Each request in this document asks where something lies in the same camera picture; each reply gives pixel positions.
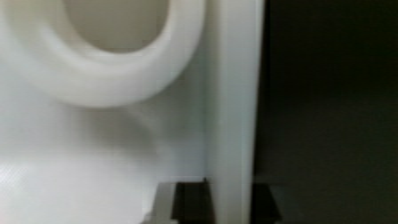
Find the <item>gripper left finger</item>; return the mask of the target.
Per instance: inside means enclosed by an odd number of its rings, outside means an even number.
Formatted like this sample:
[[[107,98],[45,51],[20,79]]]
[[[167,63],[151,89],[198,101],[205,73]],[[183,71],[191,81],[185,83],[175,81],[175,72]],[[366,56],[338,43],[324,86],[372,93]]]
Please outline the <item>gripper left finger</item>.
[[[171,218],[178,224],[214,224],[214,204],[208,182],[180,182]]]

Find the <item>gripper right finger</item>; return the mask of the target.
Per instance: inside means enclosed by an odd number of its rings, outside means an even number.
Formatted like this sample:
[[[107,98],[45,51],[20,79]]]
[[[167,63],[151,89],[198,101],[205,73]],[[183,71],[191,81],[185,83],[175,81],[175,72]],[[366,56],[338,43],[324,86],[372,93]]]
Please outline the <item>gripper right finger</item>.
[[[251,224],[276,224],[281,212],[267,184],[253,185]]]

